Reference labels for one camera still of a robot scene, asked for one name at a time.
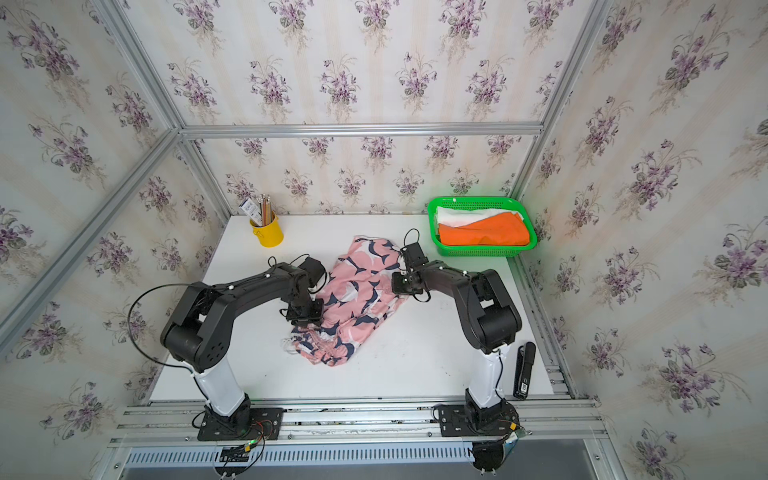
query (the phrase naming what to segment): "floral wallpaper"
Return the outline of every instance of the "floral wallpaper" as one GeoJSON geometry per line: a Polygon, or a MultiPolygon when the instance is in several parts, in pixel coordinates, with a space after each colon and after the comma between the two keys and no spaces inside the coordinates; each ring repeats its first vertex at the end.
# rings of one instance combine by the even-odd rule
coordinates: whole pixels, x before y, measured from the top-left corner
{"type": "Polygon", "coordinates": [[[161,131],[91,3],[59,3],[0,2],[2,316],[161,131]]]}
{"type": "Polygon", "coordinates": [[[509,195],[532,141],[520,135],[244,138],[198,146],[235,210],[248,197],[269,194],[278,214],[420,214],[437,196],[509,195]]]}
{"type": "Polygon", "coordinates": [[[127,4],[188,124],[319,124],[538,120],[590,2],[127,4]]]}
{"type": "MultiPolygon", "coordinates": [[[[43,476],[65,469],[90,478],[120,408],[144,401],[159,372],[129,335],[162,356],[158,335],[184,288],[145,297],[130,319],[128,309],[153,286],[203,277],[223,231],[213,215],[175,155],[147,178],[3,360],[0,384],[14,398],[0,405],[0,425],[18,435],[5,447],[0,473],[43,476]],[[56,448],[31,465],[31,445],[56,448]]],[[[16,233],[24,241],[20,227],[16,233]]]]}
{"type": "Polygon", "coordinates": [[[617,0],[523,193],[526,270],[632,479],[768,472],[759,3],[617,0]]]}
{"type": "MultiPolygon", "coordinates": [[[[122,1],[130,8],[130,0],[122,1]]],[[[0,0],[0,318],[163,131],[90,0],[0,0]]],[[[142,402],[175,292],[221,232],[177,155],[164,160],[0,360],[1,477],[90,478],[121,408],[142,402]],[[30,452],[43,448],[32,461],[30,452]]]]}

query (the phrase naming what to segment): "purple flower print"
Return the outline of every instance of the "purple flower print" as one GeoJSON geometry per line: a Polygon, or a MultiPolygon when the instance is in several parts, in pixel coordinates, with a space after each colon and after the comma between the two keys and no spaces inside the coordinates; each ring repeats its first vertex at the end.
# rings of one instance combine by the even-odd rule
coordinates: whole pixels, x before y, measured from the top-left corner
{"type": "Polygon", "coordinates": [[[69,397],[50,405],[47,409],[53,415],[48,415],[39,422],[46,430],[53,430],[56,438],[68,440],[77,435],[77,432],[86,433],[85,437],[93,432],[101,433],[101,423],[106,419],[114,420],[114,407],[111,403],[99,402],[93,393],[96,387],[94,382],[86,382],[83,386],[73,384],[69,397]]]}
{"type": "Polygon", "coordinates": [[[674,432],[657,432],[646,423],[647,428],[641,432],[643,440],[634,444],[632,439],[627,448],[634,458],[630,459],[629,467],[640,475],[649,475],[659,480],[685,480],[685,471],[681,467],[685,452],[677,452],[674,432]]]}
{"type": "Polygon", "coordinates": [[[317,160],[321,167],[325,167],[330,162],[330,158],[328,158],[328,146],[332,141],[333,137],[314,137],[301,139],[301,143],[308,147],[307,154],[312,159],[312,163],[315,163],[315,160],[317,160]]]}
{"type": "Polygon", "coordinates": [[[544,290],[544,285],[541,283],[541,260],[536,260],[535,265],[528,265],[528,275],[531,277],[531,283],[539,292],[544,290]]]}
{"type": "Polygon", "coordinates": [[[693,156],[693,150],[685,150],[673,154],[674,144],[669,140],[662,142],[657,152],[647,152],[642,161],[632,166],[635,182],[624,184],[616,193],[619,203],[616,213],[621,212],[621,218],[626,220],[636,217],[641,220],[640,208],[652,211],[660,199],[672,198],[672,190],[677,186],[677,179],[683,162],[692,165],[701,164],[701,160],[693,156]]]}
{"type": "Polygon", "coordinates": [[[691,348],[675,342],[673,348],[665,349],[666,363],[646,365],[644,370],[651,374],[641,383],[649,393],[650,399],[664,403],[672,412],[672,406],[678,406],[683,413],[706,410],[712,415],[712,408],[719,406],[722,393],[730,387],[740,399],[745,396],[744,381],[733,373],[721,372],[713,368],[716,355],[707,345],[699,346],[696,356],[691,355],[691,348]]]}
{"type": "Polygon", "coordinates": [[[623,101],[616,105],[616,98],[609,96],[605,105],[594,111],[592,118],[587,121],[589,134],[581,141],[576,165],[582,168],[588,164],[594,165],[595,154],[600,157],[605,153],[605,148],[614,143],[621,115],[634,111],[628,103],[623,101]]]}
{"type": "Polygon", "coordinates": [[[512,188],[515,185],[515,175],[516,174],[511,174],[507,180],[504,180],[502,187],[498,189],[498,191],[502,192],[505,197],[512,196],[512,188]]]}
{"type": "Polygon", "coordinates": [[[93,183],[98,182],[102,189],[106,189],[107,175],[101,162],[91,156],[86,146],[88,133],[85,129],[66,121],[57,126],[53,121],[40,120],[39,125],[29,124],[28,127],[32,137],[43,144],[42,159],[57,167],[66,166],[75,174],[75,180],[88,188],[92,189],[93,183]]]}
{"type": "Polygon", "coordinates": [[[448,185],[453,189],[454,195],[466,195],[475,185],[480,183],[480,179],[468,168],[457,168],[456,175],[448,180],[448,185]]]}
{"type": "Polygon", "coordinates": [[[416,192],[424,184],[424,177],[421,174],[414,173],[413,169],[401,168],[398,177],[395,179],[397,194],[400,200],[404,200],[406,205],[413,203],[416,192]]]}
{"type": "Polygon", "coordinates": [[[174,222],[176,204],[171,202],[173,195],[168,190],[165,180],[158,176],[150,177],[144,189],[139,190],[139,198],[144,202],[147,212],[154,209],[163,223],[174,222]]]}
{"type": "Polygon", "coordinates": [[[105,89],[107,95],[113,98],[112,113],[117,115],[121,127],[132,126],[134,137],[142,147],[151,146],[156,137],[157,129],[151,127],[152,115],[147,109],[147,102],[125,84],[128,73],[118,75],[115,85],[105,89]]]}
{"type": "Polygon", "coordinates": [[[214,98],[215,90],[208,84],[208,80],[197,72],[199,64],[199,60],[189,59],[183,65],[169,63],[168,69],[180,75],[177,77],[171,74],[170,83],[174,86],[174,95],[187,99],[187,109],[192,115],[204,124],[213,124],[219,114],[213,109],[217,104],[214,98]]]}
{"type": "Polygon", "coordinates": [[[538,178],[538,185],[536,188],[546,187],[547,182],[549,182],[549,177],[560,173],[560,167],[563,160],[565,159],[560,154],[558,140],[554,138],[541,154],[541,163],[538,165],[538,171],[536,172],[536,177],[538,178]]]}
{"type": "Polygon", "coordinates": [[[560,315],[560,318],[552,318],[552,331],[554,332],[554,340],[558,343],[561,349],[565,350],[568,347],[568,341],[575,341],[573,332],[565,325],[565,318],[560,315]]]}
{"type": "Polygon", "coordinates": [[[382,202],[380,204],[371,204],[371,209],[368,210],[368,215],[388,215],[392,213],[389,208],[392,206],[392,202],[382,202]]]}
{"type": "Polygon", "coordinates": [[[352,205],[360,200],[360,190],[366,184],[366,179],[361,174],[356,174],[350,168],[339,170],[339,178],[336,179],[336,186],[341,189],[344,200],[351,201],[352,205]]]}
{"type": "Polygon", "coordinates": [[[386,36],[386,19],[389,18],[389,11],[393,6],[400,5],[400,0],[356,0],[355,9],[362,13],[362,32],[365,34],[366,44],[368,41],[376,43],[376,50],[386,46],[388,37],[386,36]]]}
{"type": "Polygon", "coordinates": [[[446,135],[444,137],[429,137],[424,150],[432,152],[427,157],[427,168],[431,168],[434,174],[442,172],[450,165],[449,158],[453,158],[458,148],[458,138],[446,135]]]}
{"type": "Polygon", "coordinates": [[[243,156],[248,159],[248,163],[256,164],[261,167],[266,163],[263,156],[263,146],[266,138],[241,138],[235,140],[235,145],[243,149],[243,156]]]}
{"type": "Polygon", "coordinates": [[[643,0],[625,0],[614,4],[608,10],[605,19],[606,32],[603,40],[598,45],[597,54],[593,61],[599,61],[597,71],[604,70],[611,65],[611,60],[616,55],[616,48],[630,33],[636,32],[643,21],[640,13],[643,11],[643,0]]]}
{"type": "Polygon", "coordinates": [[[424,106],[424,96],[429,82],[437,80],[437,71],[432,67],[432,63],[434,63],[433,60],[424,61],[418,52],[413,54],[413,57],[406,52],[402,60],[402,69],[395,74],[400,84],[405,87],[402,96],[405,108],[412,106],[414,115],[424,106]]]}
{"type": "Polygon", "coordinates": [[[768,242],[759,238],[758,230],[768,225],[764,217],[755,227],[732,223],[726,225],[729,232],[723,239],[723,247],[728,250],[715,257],[713,263],[705,257],[705,270],[698,270],[694,276],[701,276],[710,282],[710,287],[702,292],[712,304],[722,300],[730,305],[729,296],[733,293],[741,300],[741,291],[748,286],[760,286],[768,271],[768,242]]]}
{"type": "Polygon", "coordinates": [[[552,95],[552,90],[554,89],[554,86],[558,83],[558,74],[560,73],[561,66],[563,66],[563,62],[556,61],[554,63],[554,68],[552,69],[552,72],[546,74],[546,76],[541,77],[539,79],[541,83],[538,86],[538,90],[536,91],[536,93],[541,95],[542,99],[536,102],[536,105],[533,106],[533,110],[531,111],[532,117],[539,118],[544,113],[544,110],[547,107],[547,104],[549,103],[549,98],[552,95]]]}
{"type": "Polygon", "coordinates": [[[21,339],[12,349],[17,359],[27,359],[32,357],[33,352],[45,357],[45,363],[57,359],[59,362],[66,362],[65,353],[74,348],[81,352],[83,337],[80,329],[67,329],[61,325],[58,314],[59,305],[55,302],[48,302],[40,320],[33,323],[22,335],[21,339]]]}
{"type": "Polygon", "coordinates": [[[503,65],[509,62],[506,57],[499,58],[493,65],[488,60],[480,61],[483,70],[475,72],[469,81],[466,91],[474,98],[467,103],[467,114],[472,121],[482,121],[488,113],[493,112],[492,104],[497,104],[502,97],[502,91],[507,88],[507,78],[503,65]]]}
{"type": "Polygon", "coordinates": [[[80,64],[69,53],[69,41],[61,37],[52,25],[42,22],[35,13],[19,5],[0,5],[0,13],[2,19],[18,33],[9,31],[8,40],[14,49],[21,50],[24,68],[43,68],[48,76],[46,86],[58,100],[66,105],[68,99],[84,112],[84,106],[90,104],[89,93],[85,90],[88,80],[75,74],[80,64]]]}
{"type": "Polygon", "coordinates": [[[306,48],[309,38],[306,36],[304,28],[304,18],[306,17],[306,7],[313,7],[314,1],[307,0],[277,0],[270,2],[270,10],[275,15],[280,16],[280,27],[286,45],[290,42],[296,43],[296,50],[301,51],[306,48]]]}
{"type": "Polygon", "coordinates": [[[387,158],[392,158],[392,149],[395,147],[392,137],[363,137],[361,150],[368,152],[366,166],[371,171],[382,173],[389,165],[387,158]]]}
{"type": "Polygon", "coordinates": [[[310,201],[308,193],[312,186],[312,179],[307,174],[300,174],[296,169],[285,170],[283,186],[290,192],[291,198],[296,202],[306,205],[310,201]]]}
{"type": "Polygon", "coordinates": [[[18,284],[17,276],[37,277],[47,261],[40,253],[47,242],[28,241],[35,231],[18,223],[19,213],[0,206],[0,278],[11,285],[18,284]]]}
{"type": "Polygon", "coordinates": [[[592,296],[598,302],[613,309],[613,301],[619,305],[630,298],[637,302],[637,294],[643,289],[643,279],[648,275],[659,279],[655,270],[657,267],[650,262],[638,262],[640,252],[634,247],[624,252],[614,251],[614,255],[605,259],[608,273],[599,273],[595,278],[595,288],[592,296]]]}
{"type": "Polygon", "coordinates": [[[743,139],[745,142],[734,148],[730,156],[745,154],[751,157],[752,160],[747,167],[733,172],[731,176],[745,175],[759,179],[763,168],[768,166],[768,118],[757,125],[754,134],[750,133],[749,129],[744,131],[743,139]]]}
{"type": "Polygon", "coordinates": [[[168,270],[183,279],[187,275],[187,265],[179,253],[179,240],[167,238],[163,243],[156,243],[152,256],[157,259],[158,270],[168,270]]]}
{"type": "Polygon", "coordinates": [[[147,342],[155,336],[154,327],[147,324],[144,316],[141,315],[141,303],[136,304],[131,312],[131,319],[128,320],[128,310],[131,308],[131,304],[132,302],[129,300],[123,305],[122,310],[107,312],[108,320],[101,324],[108,332],[112,332],[112,345],[126,343],[129,340],[129,335],[133,337],[136,343],[147,345],[147,342]]]}
{"type": "Polygon", "coordinates": [[[110,232],[102,237],[96,246],[96,252],[85,257],[86,264],[94,269],[96,276],[112,273],[112,280],[123,287],[123,280],[136,285],[134,277],[138,275],[138,259],[132,258],[134,251],[125,243],[125,237],[117,232],[110,232]]]}
{"type": "Polygon", "coordinates": [[[624,367],[628,366],[624,351],[624,339],[619,337],[618,329],[610,329],[604,332],[598,328],[594,334],[594,343],[584,351],[587,365],[584,367],[592,374],[601,374],[603,370],[610,370],[617,378],[624,376],[624,367]]]}
{"type": "Polygon", "coordinates": [[[603,210],[603,206],[598,203],[600,191],[594,187],[594,183],[587,185],[583,191],[576,192],[574,199],[574,209],[568,215],[566,225],[571,227],[567,233],[569,237],[578,237],[581,235],[581,228],[584,225],[597,225],[600,221],[598,212],[603,210]]]}
{"type": "Polygon", "coordinates": [[[176,12],[187,17],[197,44],[209,43],[214,54],[221,49],[221,40],[216,36],[218,30],[214,28],[214,7],[220,6],[219,0],[214,0],[213,4],[208,0],[180,0],[174,3],[176,12]]]}
{"type": "Polygon", "coordinates": [[[321,200],[319,206],[320,208],[315,211],[316,214],[323,214],[323,215],[343,215],[344,214],[344,210],[342,210],[340,206],[334,204],[333,202],[321,200]]]}
{"type": "Polygon", "coordinates": [[[261,110],[272,118],[275,124],[285,123],[286,115],[290,113],[286,105],[290,103],[288,97],[288,82],[277,71],[280,58],[269,57],[262,65],[258,61],[250,62],[253,73],[250,74],[251,93],[261,95],[261,110]]]}
{"type": "Polygon", "coordinates": [[[155,377],[160,372],[160,368],[153,362],[147,360],[141,365],[141,369],[131,372],[131,376],[123,384],[126,390],[134,393],[134,401],[140,402],[149,393],[150,387],[154,383],[155,377]]]}
{"type": "Polygon", "coordinates": [[[567,292],[573,291],[574,294],[579,293],[581,288],[579,285],[584,283],[584,280],[579,275],[581,269],[581,262],[576,261],[576,256],[571,255],[567,259],[560,259],[560,266],[558,272],[554,276],[554,293],[552,295],[555,298],[560,298],[567,292]]]}
{"type": "Polygon", "coordinates": [[[486,16],[485,0],[442,0],[444,9],[440,21],[450,25],[442,37],[440,52],[448,53],[448,62],[462,60],[469,38],[480,35],[480,21],[486,16]]]}
{"type": "Polygon", "coordinates": [[[248,180],[248,172],[237,172],[236,174],[226,174],[227,193],[232,194],[237,199],[237,205],[241,205],[249,198],[255,198],[256,188],[248,180]]]}
{"type": "Polygon", "coordinates": [[[528,21],[529,28],[525,29],[525,43],[534,42],[531,51],[543,47],[549,41],[549,33],[552,31],[554,20],[560,16],[560,12],[566,5],[572,7],[573,4],[574,0],[568,0],[568,3],[564,0],[531,0],[528,2],[528,13],[533,16],[528,21]]]}
{"type": "Polygon", "coordinates": [[[349,114],[354,111],[350,105],[357,103],[356,92],[360,86],[349,70],[354,61],[354,57],[343,56],[338,63],[332,60],[323,62],[330,73],[324,71],[320,76],[320,91],[329,96],[326,103],[328,115],[333,115],[339,123],[349,120],[349,114]]]}
{"type": "Polygon", "coordinates": [[[503,164],[512,145],[519,144],[522,139],[522,135],[489,135],[485,137],[485,142],[490,147],[487,155],[491,168],[503,164]]]}
{"type": "Polygon", "coordinates": [[[552,238],[551,215],[548,209],[544,209],[541,215],[537,215],[533,220],[533,231],[539,242],[550,240],[552,238]]]}
{"type": "Polygon", "coordinates": [[[685,96],[685,87],[699,78],[710,65],[713,65],[714,70],[720,70],[728,59],[728,52],[723,49],[728,46],[730,36],[735,32],[724,29],[732,18],[732,15],[728,15],[727,5],[723,7],[723,13],[719,14],[712,4],[707,13],[701,15],[693,30],[675,38],[678,43],[672,48],[673,66],[667,69],[664,78],[659,77],[659,88],[650,96],[651,99],[660,99],[658,107],[651,114],[666,114],[670,108],[676,108],[677,98],[685,96]]]}
{"type": "Polygon", "coordinates": [[[199,224],[209,221],[208,212],[205,209],[205,197],[201,194],[187,195],[184,199],[184,206],[187,208],[187,215],[193,222],[199,224]]]}
{"type": "Polygon", "coordinates": [[[215,251],[216,249],[212,246],[203,245],[203,247],[194,254],[200,268],[205,269],[210,265],[210,261],[214,259],[215,251]]]}

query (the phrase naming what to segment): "metal base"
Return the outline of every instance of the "metal base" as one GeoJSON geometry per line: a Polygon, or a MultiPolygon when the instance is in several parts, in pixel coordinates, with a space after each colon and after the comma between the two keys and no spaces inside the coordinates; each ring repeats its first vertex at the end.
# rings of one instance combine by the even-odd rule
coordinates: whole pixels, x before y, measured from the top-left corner
{"type": "Polygon", "coordinates": [[[509,433],[510,422],[520,422],[520,417],[509,402],[499,402],[482,412],[480,417],[474,415],[465,405],[440,405],[435,408],[440,423],[440,436],[443,437],[479,437],[499,436],[509,433]]]}
{"type": "Polygon", "coordinates": [[[254,440],[261,434],[261,428],[257,422],[262,422],[269,435],[267,440],[277,440],[280,434],[280,424],[283,422],[283,409],[250,409],[250,431],[243,435],[237,435],[228,425],[224,425],[217,415],[205,412],[200,430],[197,431],[198,442],[215,442],[217,440],[254,440]]]}

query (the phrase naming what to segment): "green plastic basket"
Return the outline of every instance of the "green plastic basket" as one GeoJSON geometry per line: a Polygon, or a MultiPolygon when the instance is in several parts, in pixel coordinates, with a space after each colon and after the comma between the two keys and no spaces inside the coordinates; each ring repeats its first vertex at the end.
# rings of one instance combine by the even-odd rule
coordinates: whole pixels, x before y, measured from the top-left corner
{"type": "Polygon", "coordinates": [[[536,247],[538,239],[533,230],[531,219],[525,207],[517,200],[507,197],[437,197],[429,202],[429,230],[432,232],[432,241],[437,246],[437,251],[444,257],[516,257],[518,253],[536,247]],[[437,207],[455,208],[456,210],[481,210],[483,208],[502,208],[504,210],[516,210],[523,216],[523,223],[531,234],[531,242],[525,247],[496,247],[472,245],[469,247],[451,247],[440,243],[437,233],[437,207]]]}

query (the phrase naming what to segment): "white cloth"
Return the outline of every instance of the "white cloth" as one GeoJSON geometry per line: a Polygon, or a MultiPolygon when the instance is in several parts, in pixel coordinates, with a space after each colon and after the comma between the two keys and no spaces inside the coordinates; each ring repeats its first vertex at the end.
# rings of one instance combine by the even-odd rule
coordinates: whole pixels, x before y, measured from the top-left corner
{"type": "Polygon", "coordinates": [[[507,212],[516,214],[523,219],[520,212],[515,210],[504,210],[503,208],[485,208],[482,210],[455,210],[453,208],[437,207],[437,223],[447,227],[463,227],[470,223],[479,222],[494,215],[506,214],[507,212]]]}

